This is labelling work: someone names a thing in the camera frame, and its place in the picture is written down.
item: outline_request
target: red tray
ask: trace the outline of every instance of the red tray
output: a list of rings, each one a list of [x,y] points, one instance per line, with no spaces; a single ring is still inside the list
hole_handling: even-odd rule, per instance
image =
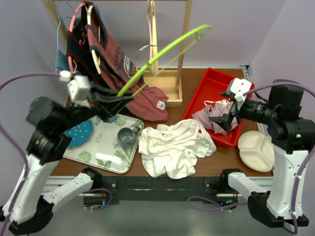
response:
[[[204,101],[220,101],[226,99],[220,96],[220,93],[226,91],[229,83],[235,77],[212,68],[208,68],[198,88],[192,96],[192,99],[185,111],[182,119],[191,119],[191,115],[202,110],[205,105]],[[207,129],[213,142],[223,147],[235,147],[237,141],[241,135],[241,130],[243,128],[243,123],[238,125],[232,132],[227,135],[215,134],[213,130]]]

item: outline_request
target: green hanger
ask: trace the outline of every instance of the green hanger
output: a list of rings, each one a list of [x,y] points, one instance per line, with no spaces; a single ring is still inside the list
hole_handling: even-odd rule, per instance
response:
[[[166,68],[168,68],[175,60],[177,60],[182,54],[184,54],[188,49],[190,49],[193,45],[195,45],[203,36],[204,36],[204,30],[205,29],[212,29],[210,25],[201,25],[197,28],[192,29],[191,31],[185,33],[178,39],[171,42],[169,45],[167,45],[165,48],[163,48],[155,57],[153,57],[151,60],[149,60],[140,70],[135,73],[135,75],[125,84],[125,86],[119,91],[117,94],[118,97],[123,96],[125,92],[131,87],[132,84],[134,84],[137,79],[148,69],[150,66],[156,62],[158,59],[160,59],[162,56],[164,56],[168,51],[170,51],[172,48],[180,44],[182,41],[186,40],[192,35],[196,35],[196,39],[191,42],[186,48],[184,48],[175,58],[173,58],[162,70],[160,70],[156,75],[154,75],[146,84],[144,84],[140,89],[138,89],[132,96],[135,96],[138,92],[140,92],[149,82],[151,82],[156,76],[158,76],[161,72],[163,72]]]

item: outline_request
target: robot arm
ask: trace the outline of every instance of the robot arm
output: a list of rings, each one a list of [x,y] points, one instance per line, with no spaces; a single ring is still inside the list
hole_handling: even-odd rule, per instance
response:
[[[0,220],[9,216],[9,230],[14,235],[40,231],[64,204],[78,194],[102,185],[102,175],[92,168],[86,168],[69,183],[41,195],[48,177],[71,142],[71,138],[63,133],[94,116],[108,122],[133,100],[130,93],[117,97],[117,91],[90,83],[85,76],[62,71],[60,80],[67,82],[71,105],[63,107],[47,97],[40,97],[31,103],[26,118],[36,127],[27,146],[29,173],[24,178],[24,167],[9,201],[0,208]],[[21,181],[25,182],[19,190]],[[16,192],[19,193],[18,197],[13,210],[9,212]]]
[[[246,80],[231,81],[227,91],[221,94],[233,101],[229,113],[210,120],[226,131],[231,130],[234,117],[239,123],[245,118],[268,126],[275,152],[272,189],[269,192],[260,188],[240,170],[224,170],[220,185],[242,194],[248,200],[252,217],[268,227],[283,227],[285,222],[293,225],[293,217],[297,219],[297,226],[307,226],[309,220],[301,207],[306,168],[300,176],[296,173],[315,144],[315,124],[299,117],[303,90],[294,86],[272,87],[269,101],[258,102],[243,96],[250,87],[251,83]]]

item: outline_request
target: mug handle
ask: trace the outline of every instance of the mug handle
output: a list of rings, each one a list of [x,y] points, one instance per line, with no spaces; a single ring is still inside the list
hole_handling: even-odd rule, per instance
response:
[[[141,128],[139,126],[136,126],[132,130],[133,130],[134,134],[137,135],[140,132]]]

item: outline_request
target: white shirt label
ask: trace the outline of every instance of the white shirt label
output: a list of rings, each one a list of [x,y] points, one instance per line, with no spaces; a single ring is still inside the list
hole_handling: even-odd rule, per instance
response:
[[[162,101],[159,101],[157,103],[157,108],[161,109],[162,111],[165,109],[165,103]]]

